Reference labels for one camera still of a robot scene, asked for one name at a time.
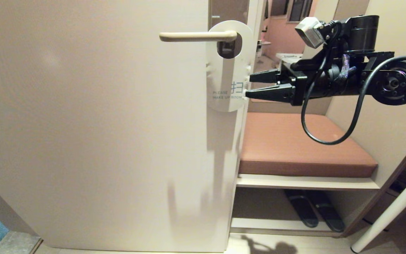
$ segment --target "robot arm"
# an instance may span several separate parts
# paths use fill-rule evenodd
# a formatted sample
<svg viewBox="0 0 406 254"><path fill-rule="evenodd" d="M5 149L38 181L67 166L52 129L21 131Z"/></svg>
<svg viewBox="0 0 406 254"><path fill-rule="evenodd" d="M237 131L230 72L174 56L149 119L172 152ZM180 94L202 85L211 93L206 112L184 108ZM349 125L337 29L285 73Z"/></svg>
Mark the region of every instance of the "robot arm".
<svg viewBox="0 0 406 254"><path fill-rule="evenodd" d="M378 16L357 16L328 24L305 18L295 29L312 48L324 48L312 59L282 69L271 69L250 76L251 82L273 86L247 90L245 96L303 105L302 125L315 141L335 145L348 138L355 128L365 95L387 105L406 104L406 56L394 58L394 52L375 52ZM347 133L335 141L322 141L306 128L305 110L309 99L359 95L354 119Z"/></svg>

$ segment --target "black slipper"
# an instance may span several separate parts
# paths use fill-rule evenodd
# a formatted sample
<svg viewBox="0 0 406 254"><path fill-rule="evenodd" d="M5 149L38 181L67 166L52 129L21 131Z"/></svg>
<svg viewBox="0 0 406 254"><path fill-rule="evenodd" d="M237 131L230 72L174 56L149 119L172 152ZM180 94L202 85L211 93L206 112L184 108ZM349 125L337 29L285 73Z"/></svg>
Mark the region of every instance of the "black slipper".
<svg viewBox="0 0 406 254"><path fill-rule="evenodd" d="M289 199L290 203L294 207L295 211L302 220L303 224L307 227L317 227L319 220L316 217L311 204L306 198L305 191L303 190L287 190L285 189L285 194Z"/></svg>
<svg viewBox="0 0 406 254"><path fill-rule="evenodd" d="M306 195L332 231L344 231L345 224L325 192L310 190L306 192Z"/></svg>

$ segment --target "wall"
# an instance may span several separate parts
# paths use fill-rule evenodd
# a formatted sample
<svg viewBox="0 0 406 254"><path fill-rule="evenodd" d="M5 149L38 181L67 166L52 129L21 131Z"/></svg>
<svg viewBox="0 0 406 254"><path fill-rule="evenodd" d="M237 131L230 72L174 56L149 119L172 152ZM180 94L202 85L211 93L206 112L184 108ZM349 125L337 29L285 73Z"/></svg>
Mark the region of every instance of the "wall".
<svg viewBox="0 0 406 254"><path fill-rule="evenodd" d="M333 16L335 15L336 6L338 4L338 0L324 0L324 1L317 1L314 0L311 6L310 15L317 16L322 20L332 20ZM276 34L277 37L286 38L287 35L290 35L291 38L295 39L295 42L302 43L303 47L302 50L311 50L309 47L304 47L304 42L298 36L297 32L294 30L294 24L286 24L286 19L266 19L265 24L269 24L269 22L282 22L283 26L286 26L287 29L291 30L288 34L283 35L279 34L279 31L273 32L270 27L267 34ZM284 42L284 46L290 47L289 44L293 44L295 42ZM325 115L330 104L331 98L320 98L320 99L312 99L308 103L308 109L306 113L308 114L318 114L318 115ZM250 112L268 112L268 113L287 113L287 114L300 114L302 111L302 107L300 106L291 106L289 103L275 103L275 102L253 102L250 100L248 105L248 111Z"/></svg>
<svg viewBox="0 0 406 254"><path fill-rule="evenodd" d="M319 0L313 0L309 16L314 15ZM303 53L305 43L295 31L297 23L289 23L287 19L272 18L269 16L266 41L272 44L266 48L266 55L274 59L277 53Z"/></svg>
<svg viewBox="0 0 406 254"><path fill-rule="evenodd" d="M371 0L366 14L380 16L376 51L393 50L396 56L406 55L406 2L403 5L399 0ZM357 98L333 98L327 116L347 129ZM373 180L383 186L406 155L406 105L387 106L366 96L352 137L378 161Z"/></svg>
<svg viewBox="0 0 406 254"><path fill-rule="evenodd" d="M364 15L369 0L324 0L320 1L314 16L323 21L340 20ZM312 58L322 47L311 48L305 45L303 59Z"/></svg>
<svg viewBox="0 0 406 254"><path fill-rule="evenodd" d="M238 20L247 24L248 0L211 0L210 5L210 27L226 20Z"/></svg>

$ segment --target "black cable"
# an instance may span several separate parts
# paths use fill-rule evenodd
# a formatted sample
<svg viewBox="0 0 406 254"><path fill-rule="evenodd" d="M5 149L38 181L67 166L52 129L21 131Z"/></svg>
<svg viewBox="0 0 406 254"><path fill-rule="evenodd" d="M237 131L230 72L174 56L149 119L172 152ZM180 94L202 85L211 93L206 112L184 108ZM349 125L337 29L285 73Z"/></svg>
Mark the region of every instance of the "black cable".
<svg viewBox="0 0 406 254"><path fill-rule="evenodd" d="M319 69L317 70L314 77L311 79L311 82L309 82L309 84L311 84L311 85L309 86L309 89L308 89L308 91L306 93L306 96L305 96L305 100L303 101L302 113L300 115L300 120L302 122L303 130L305 131L306 135L308 135L308 137L310 137L312 140L314 140L314 141L316 141L318 143L321 143L321 144L325 144L325 145L335 145L335 144L338 144L338 143L333 143L332 144L331 142L326 142L326 141L320 140L317 137L315 137L314 135L312 135L311 132L309 132L308 128L306 127L305 114L306 114L306 107L308 106L309 97L311 95L311 92L313 91L314 85L316 84L316 80L318 80L319 77L321 76L322 72L324 72L324 67L325 67L325 64L327 63L327 59L330 57L330 54L331 54L331 51L332 51L332 48L333 48L333 44L336 42L336 40L337 40L337 38L338 38L338 36L339 36L339 34L341 32L342 24L339 21L335 21L335 22L332 21L332 22L334 23L334 25L337 26L337 29L335 31L335 34L334 34L332 40L327 45L327 52L325 53L325 57L322 60L322 63L319 66Z"/></svg>
<svg viewBox="0 0 406 254"><path fill-rule="evenodd" d="M363 87L361 87L361 90L360 90L360 93L358 96L358 101L356 102L355 113L353 114L352 122L351 122L347 132L341 138L334 140L334 141L320 140L317 137L313 136L306 128L305 110L306 110L306 106L308 104L309 94L311 93L311 90L314 88L314 83L312 83L308 89L308 93L306 94L305 102L303 103L303 108L302 108L302 125L303 125L303 130L305 130L305 133L314 141L324 144L324 145L336 145L336 144L339 144L339 143L343 142L344 140L346 140L352 134L353 130L355 129L356 123L358 122L358 117L359 117L359 113L361 111L361 106L363 105L364 97L366 96L366 92L368 90L368 87L369 87L372 79L380 71L380 69L382 69L384 66L388 65L389 63L394 62L394 61L405 61L405 60L406 60L406 56L397 56L395 58L390 58L390 59L385 60L382 63L380 63L377 67L375 67L372 70L371 74L369 74L366 81L364 82Z"/></svg>

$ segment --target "white table leg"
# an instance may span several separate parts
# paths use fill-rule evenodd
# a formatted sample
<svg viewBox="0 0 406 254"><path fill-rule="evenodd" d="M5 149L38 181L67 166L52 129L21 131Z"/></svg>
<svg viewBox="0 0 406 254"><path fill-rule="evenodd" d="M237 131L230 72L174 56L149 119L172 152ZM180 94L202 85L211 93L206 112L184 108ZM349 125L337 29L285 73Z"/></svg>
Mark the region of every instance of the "white table leg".
<svg viewBox="0 0 406 254"><path fill-rule="evenodd" d="M406 188L399 197L383 212L356 243L351 246L355 253L361 252L380 232L385 229L406 207Z"/></svg>

